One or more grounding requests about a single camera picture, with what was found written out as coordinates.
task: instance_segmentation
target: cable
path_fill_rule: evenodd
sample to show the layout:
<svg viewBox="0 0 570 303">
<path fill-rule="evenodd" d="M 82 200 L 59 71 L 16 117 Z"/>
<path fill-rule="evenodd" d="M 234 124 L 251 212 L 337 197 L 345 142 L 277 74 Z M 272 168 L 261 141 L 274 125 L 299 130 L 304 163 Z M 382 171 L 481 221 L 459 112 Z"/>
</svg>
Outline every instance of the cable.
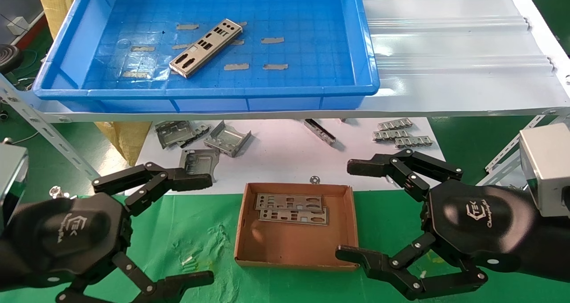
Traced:
<svg viewBox="0 0 570 303">
<path fill-rule="evenodd" d="M 37 52 L 35 50 L 30 50 L 30 49 L 24 49 L 22 50 L 22 54 L 25 52 L 32 52 L 34 53 L 35 57 L 34 57 L 34 61 L 31 62 L 30 64 L 28 64 L 28 66 L 20 66 L 14 70 L 19 70 L 19 69 L 24 69 L 24 68 L 30 68 L 33 64 L 35 64 L 37 62 Z"/>
<path fill-rule="evenodd" d="M 34 135 L 31 135 L 30 137 L 26 137 L 25 139 L 21 139 L 19 141 L 15 141 L 14 143 L 12 143 L 12 145 L 16 145 L 16 144 L 20 144 L 23 141 L 27 141 L 28 139 L 34 138 L 36 135 L 39 134 L 39 131 L 37 131 Z"/>
<path fill-rule="evenodd" d="M 1 16 L 1 17 L 4 17 L 4 19 L 6 19 L 6 20 L 7 20 L 7 21 L 9 21 L 10 23 L 14 24 L 15 26 L 22 28 L 24 31 L 27 31 L 27 32 L 29 32 L 29 31 L 30 31 L 30 30 L 29 30 L 29 29 L 27 29 L 27 28 L 23 28 L 23 27 L 21 27 L 21 26 L 17 25 L 16 23 L 14 23 L 14 22 L 13 22 L 13 21 L 11 21 L 10 19 L 8 19 L 8 17 L 6 17 L 6 16 L 4 16 L 4 15 L 2 15 L 2 14 L 0 14 L 0 16 Z"/>
</svg>

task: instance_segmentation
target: black cable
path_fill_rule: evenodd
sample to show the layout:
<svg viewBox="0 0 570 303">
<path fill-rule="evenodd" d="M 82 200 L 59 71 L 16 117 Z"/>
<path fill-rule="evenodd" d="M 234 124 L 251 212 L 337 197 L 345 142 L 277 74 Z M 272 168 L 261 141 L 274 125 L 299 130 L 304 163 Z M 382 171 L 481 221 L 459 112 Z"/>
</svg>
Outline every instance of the black cable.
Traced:
<svg viewBox="0 0 570 303">
<path fill-rule="evenodd" d="M 14 21 L 11 21 L 10 19 L 8 19 L 8 17 L 6 17 L 6 16 L 4 16 L 4 15 L 2 15 L 2 14 L 0 14 L 0 16 L 1 16 L 1 17 L 4 17 L 4 19 L 6 19 L 6 20 L 9 21 L 10 23 L 14 24 L 15 26 L 22 28 L 24 31 L 27 31 L 27 32 L 30 31 L 30 30 L 27 29 L 27 28 L 23 28 L 23 27 L 17 25 L 16 23 L 14 23 Z"/>
</svg>

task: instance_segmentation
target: robotic arm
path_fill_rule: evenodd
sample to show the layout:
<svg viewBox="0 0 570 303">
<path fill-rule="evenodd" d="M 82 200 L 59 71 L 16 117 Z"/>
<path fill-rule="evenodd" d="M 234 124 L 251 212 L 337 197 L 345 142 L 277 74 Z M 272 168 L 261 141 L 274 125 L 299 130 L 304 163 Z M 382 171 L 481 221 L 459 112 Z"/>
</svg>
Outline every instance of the robotic arm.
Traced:
<svg viewBox="0 0 570 303">
<path fill-rule="evenodd" d="M 336 258 L 359 263 L 366 276 L 393 285 L 409 300 L 476 291 L 488 279 L 479 267 L 570 282 L 570 220 L 543 217 L 530 193 L 460 182 L 462 169 L 405 149 L 352 159 L 352 175 L 391 177 L 416 201 L 423 235 L 394 256 L 338 246 Z M 442 182 L 430 189 L 416 173 Z M 433 250 L 460 272 L 418 279 L 407 268 Z"/>
<path fill-rule="evenodd" d="M 110 303 L 88 297 L 83 291 L 115 268 L 140 289 L 133 303 L 175 303 L 188 288 L 213 283 L 210 271 L 153 282 L 126 255 L 133 232 L 132 216 L 142 214 L 170 189 L 210 187 L 209 174 L 188 175 L 183 169 L 163 169 L 147 163 L 98 178 L 92 185 L 95 194 L 89 198 L 20 204 L 16 209 L 9 207 L 13 213 L 6 210 L 13 194 L 2 197 L 4 215 L 11 214 L 11 218 L 0 236 L 0 291 L 71 282 L 57 295 L 56 302 Z M 140 185 L 124 205 L 112 198 Z"/>
</svg>

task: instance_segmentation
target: green mat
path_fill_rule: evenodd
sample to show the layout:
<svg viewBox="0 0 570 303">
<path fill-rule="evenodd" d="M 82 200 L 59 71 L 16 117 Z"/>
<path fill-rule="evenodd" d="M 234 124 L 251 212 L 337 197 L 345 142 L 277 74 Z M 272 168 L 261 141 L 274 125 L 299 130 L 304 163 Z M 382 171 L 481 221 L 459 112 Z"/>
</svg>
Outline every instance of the green mat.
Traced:
<svg viewBox="0 0 570 303">
<path fill-rule="evenodd" d="M 127 254 L 151 279 L 211 269 L 216 281 L 189 289 L 183 303 L 399 303 L 407 302 L 387 283 L 356 272 L 312 272 L 242 268 L 233 252 L 242 195 L 164 196 L 134 218 L 132 246 Z M 420 236 L 420 204 L 403 191 L 354 194 L 360 246 L 395 254 Z M 411 267 L 426 277 L 456 270 L 430 252 Z M 516 273 L 489 272 L 479 291 L 424 302 L 548 302 L 570 301 L 570 285 Z M 64 285 L 0 294 L 0 303 L 51 303 Z M 86 294 L 128 303 L 138 289 L 116 270 Z"/>
</svg>

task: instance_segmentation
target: open cardboard tray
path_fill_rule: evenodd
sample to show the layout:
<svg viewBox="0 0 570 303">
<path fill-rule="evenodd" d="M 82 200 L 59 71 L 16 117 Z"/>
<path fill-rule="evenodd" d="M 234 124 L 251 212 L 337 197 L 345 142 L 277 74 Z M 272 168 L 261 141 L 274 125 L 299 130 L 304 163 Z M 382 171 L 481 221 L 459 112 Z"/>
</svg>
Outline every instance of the open cardboard tray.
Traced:
<svg viewBox="0 0 570 303">
<path fill-rule="evenodd" d="M 259 221 L 257 193 L 322 195 L 328 225 Z M 354 271 L 334 256 L 338 245 L 358 246 L 352 188 L 345 185 L 248 183 L 242 200 L 234 258 L 241 266 Z"/>
</svg>

